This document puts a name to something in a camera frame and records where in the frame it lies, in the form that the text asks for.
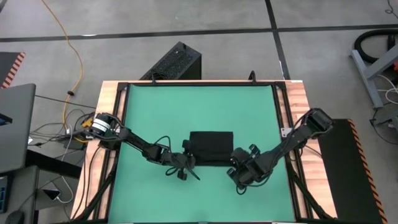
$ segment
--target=concrete floor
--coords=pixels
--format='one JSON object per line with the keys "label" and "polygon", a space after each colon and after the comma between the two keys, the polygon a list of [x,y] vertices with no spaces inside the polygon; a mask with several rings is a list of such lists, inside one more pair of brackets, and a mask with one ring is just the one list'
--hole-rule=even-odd
{"label": "concrete floor", "polygon": [[[278,27],[323,27],[396,24],[378,0],[271,0]],[[48,2],[70,35],[118,34],[176,30],[271,28],[263,0],[51,0]],[[62,32],[42,3],[8,0],[0,13],[0,39],[48,37]],[[398,149],[378,138],[369,124],[373,109],[353,61],[353,42],[366,30],[283,32],[280,39],[290,77],[303,80],[310,106],[334,118],[356,123],[369,167],[390,223],[398,223]],[[260,79],[283,79],[271,32],[252,34],[182,35],[124,39],[73,40],[85,64],[85,76],[74,103],[95,106],[103,80],[138,79],[176,42],[203,54],[203,79],[247,79],[255,70]],[[383,53],[385,38],[364,43],[373,55]],[[79,75],[78,60],[65,41],[0,42],[0,51],[26,52],[12,85],[35,83],[37,94],[64,99]],[[32,129],[60,122],[63,104],[35,99]],[[79,116],[71,115],[70,121]],[[48,128],[56,132],[60,127]],[[381,128],[385,138],[397,133]],[[35,150],[50,156],[63,153],[60,144]],[[77,152],[68,157],[78,161]],[[73,189],[77,182],[68,180]],[[67,199],[70,193],[61,187]],[[62,207],[42,210],[39,223],[66,220]]]}

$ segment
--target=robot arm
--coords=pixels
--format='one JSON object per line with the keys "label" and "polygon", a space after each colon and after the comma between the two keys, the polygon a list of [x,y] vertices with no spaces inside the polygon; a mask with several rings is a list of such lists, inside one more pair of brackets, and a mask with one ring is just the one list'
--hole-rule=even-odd
{"label": "robot arm", "polygon": [[310,109],[300,120],[302,124],[271,151],[260,153],[253,144],[249,147],[251,153],[242,148],[233,151],[231,160],[234,168],[228,170],[227,174],[239,189],[244,190],[253,182],[265,184],[279,159],[294,149],[304,147],[308,139],[327,133],[333,124],[333,120],[319,108]]}
{"label": "robot arm", "polygon": [[[111,129],[114,124],[120,127],[119,133]],[[99,145],[109,150],[118,149],[120,144],[125,142],[138,151],[141,151],[142,156],[146,158],[147,161],[162,166],[171,166],[176,170],[179,169],[180,171],[177,174],[178,178],[185,180],[187,175],[183,173],[183,169],[187,169],[189,173],[200,180],[192,171],[195,166],[195,158],[190,154],[172,152],[170,148],[170,138],[168,136],[164,136],[155,143],[150,144],[134,134],[129,128],[123,126],[117,117],[108,113],[100,113],[96,116],[93,124],[88,129],[87,135],[99,139]],[[163,138],[169,139],[169,146],[158,144]]]}

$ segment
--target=white cable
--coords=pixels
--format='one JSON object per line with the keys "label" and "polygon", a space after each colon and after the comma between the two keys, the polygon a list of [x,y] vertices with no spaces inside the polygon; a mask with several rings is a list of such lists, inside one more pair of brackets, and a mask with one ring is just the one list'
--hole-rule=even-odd
{"label": "white cable", "polygon": [[[68,152],[70,143],[72,142],[72,138],[73,138],[72,126],[71,126],[70,124],[68,124],[68,126],[69,126],[69,130],[70,130],[70,139],[69,139],[67,148],[65,149],[65,152],[63,153],[63,156],[62,156],[62,159],[61,159],[62,162],[63,162],[63,159],[65,158],[65,155],[66,155],[67,152]],[[59,197],[57,197],[57,199],[58,199],[58,201],[61,202],[61,203],[69,203],[69,202],[71,202],[71,201],[73,200],[73,198],[74,198],[75,196],[74,196],[73,190],[70,188],[70,186],[69,186],[67,180],[65,180],[65,178],[64,178],[63,176],[62,176],[62,179],[63,179],[64,183],[67,185],[67,187],[69,188],[69,191],[70,191],[70,193],[72,194],[72,196],[71,196],[70,200],[68,200],[68,201],[66,201],[66,202],[64,202],[63,200],[61,200]]]}
{"label": "white cable", "polygon": [[388,79],[388,78],[385,77],[384,75],[378,75],[378,77],[381,77],[381,78],[387,80],[387,82],[389,82],[390,85],[392,86],[392,88],[389,89],[389,90],[378,90],[378,91],[385,91],[386,94],[385,94],[384,96],[386,97],[386,100],[387,100],[388,102],[390,102],[390,103],[393,103],[393,104],[397,104],[397,105],[398,105],[398,102],[392,101],[392,100],[390,100],[390,98],[388,98],[388,93],[391,92],[391,91],[395,91],[395,92],[398,94],[398,89],[396,88],[396,86],[390,81],[390,79]]}

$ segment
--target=table frame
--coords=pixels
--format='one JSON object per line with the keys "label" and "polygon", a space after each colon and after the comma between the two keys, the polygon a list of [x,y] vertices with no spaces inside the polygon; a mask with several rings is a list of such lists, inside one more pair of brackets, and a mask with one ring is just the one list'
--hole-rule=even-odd
{"label": "table frame", "polygon": [[[190,81],[183,81],[183,80],[161,80],[161,81],[156,81],[156,82],[152,82],[152,81],[121,81],[121,82],[117,82],[117,84],[114,82],[114,85],[116,85],[116,92],[113,95],[113,108],[110,108],[110,105],[107,105],[107,110],[106,111],[101,111],[99,110],[99,108],[97,108],[97,113],[99,112],[109,112],[109,113],[113,113],[114,115],[118,116],[122,122],[124,122],[124,117],[126,114],[126,110],[124,110],[124,108],[127,105],[128,102],[128,91],[129,91],[129,86],[130,84],[134,84],[134,85],[156,85],[156,86],[170,86],[170,85],[190,85],[190,86],[209,86],[209,85],[216,85],[216,86],[253,86],[253,85],[270,85],[272,87],[272,92],[274,95],[274,99],[275,99],[275,109],[277,112],[277,117],[278,117],[278,124],[280,126],[280,128],[283,127],[291,127],[294,123],[294,119],[293,116],[295,116],[295,119],[297,120],[301,115],[303,115],[307,110],[309,110],[308,107],[308,102],[304,102],[306,105],[302,105],[303,108],[300,109],[299,111],[293,111],[291,110],[291,103],[289,102],[289,98],[291,98],[291,96],[289,96],[288,91],[290,90],[289,88],[292,88],[294,86],[294,84],[300,85],[300,88],[302,89],[303,92],[301,92],[301,94],[303,93],[304,95],[304,99],[302,100],[307,100],[305,97],[305,91],[303,89],[303,84],[302,82],[298,82],[298,81],[275,81],[275,80],[261,80],[261,81],[250,81],[250,80],[190,80]],[[88,151],[87,154],[90,156],[90,154],[92,154],[92,148],[93,146],[96,148],[96,145],[98,144],[97,141],[93,141],[91,143],[89,143],[89,147],[88,147]],[[314,147],[315,149],[317,149],[319,151],[319,147],[317,142],[315,141],[309,141],[308,144],[310,144],[312,147]],[[291,155],[289,155],[289,157],[296,157],[298,158],[299,152],[298,151],[294,151],[293,153],[291,153]],[[308,158],[310,158],[311,156],[308,156],[307,153],[303,154],[303,157],[307,156]],[[109,152],[106,151],[104,153],[102,153],[102,155],[100,155],[100,159],[97,163],[97,169],[95,172],[96,173],[96,178],[95,178],[95,184],[97,185],[101,185],[104,181],[104,179],[106,178],[106,176],[109,174],[114,161],[114,158],[118,157],[117,152]],[[86,157],[86,161],[85,162],[91,162],[91,159],[87,159]],[[330,213],[330,215],[335,215],[335,209],[334,209],[334,205],[333,205],[333,201],[331,199],[331,193],[330,193],[330,189],[328,187],[328,182],[327,182],[327,177],[325,174],[325,168],[323,166],[322,163],[322,159],[320,159],[321,162],[321,166],[318,166],[317,168],[322,168],[323,169],[323,180],[326,181],[326,186],[327,189],[325,190],[325,193],[328,196],[328,208],[326,208],[326,212]],[[296,170],[296,172],[298,173],[299,177],[301,180],[304,180],[304,184],[306,183],[306,181],[308,181],[308,178],[305,178],[305,166],[303,166],[302,160],[301,159],[296,159],[295,162],[291,163],[290,159],[288,157],[285,158],[285,163],[287,166],[291,166],[293,165],[294,169]],[[312,210],[308,204],[308,202],[302,197],[302,194],[299,190],[296,190],[297,186],[295,186],[295,184],[292,181],[291,178],[291,173],[288,172],[288,177],[289,177],[289,187],[290,187],[290,192],[291,192],[291,198],[292,198],[292,205],[293,205],[293,209],[294,209],[294,214],[295,214],[295,218],[313,218],[313,214],[312,214]],[[94,196],[94,194],[96,193],[96,191],[98,190],[98,186],[96,186],[95,190],[93,190],[93,187],[91,187],[91,189],[88,192],[88,198],[89,200],[91,200],[91,198]],[[79,202],[80,199],[83,197],[83,201],[86,200],[85,196],[83,194],[83,192],[81,192],[81,181],[79,183],[78,186],[78,191],[76,193],[76,202]],[[109,200],[112,197],[111,193],[113,191],[113,184],[111,184],[111,186],[107,189],[107,191],[104,193],[103,195],[103,199],[100,202],[99,205],[96,206],[94,212],[91,214],[90,218],[94,218],[94,219],[98,219],[98,218],[104,218],[104,217],[108,217],[108,212],[109,212]],[[73,207],[73,212],[72,214],[75,213],[77,209],[77,204],[74,204]],[[82,208],[79,209],[78,214],[81,213],[83,211]]]}

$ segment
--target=black desk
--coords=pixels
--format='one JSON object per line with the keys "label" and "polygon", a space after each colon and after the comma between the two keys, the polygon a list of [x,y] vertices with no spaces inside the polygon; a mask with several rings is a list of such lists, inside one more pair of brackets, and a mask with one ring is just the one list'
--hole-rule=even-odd
{"label": "black desk", "polygon": [[0,126],[0,175],[12,170],[38,166],[73,178],[81,168],[27,149],[36,86],[26,84],[0,89],[0,113],[12,118]]}
{"label": "black desk", "polygon": [[[31,166],[11,172],[13,181],[11,185],[11,193],[6,213],[0,214],[0,223],[5,223],[7,216],[16,211],[25,200],[36,191],[37,180],[39,178],[39,168]],[[32,224],[36,220],[35,216],[35,194],[29,197],[21,207],[21,211],[25,213],[24,224]]]}

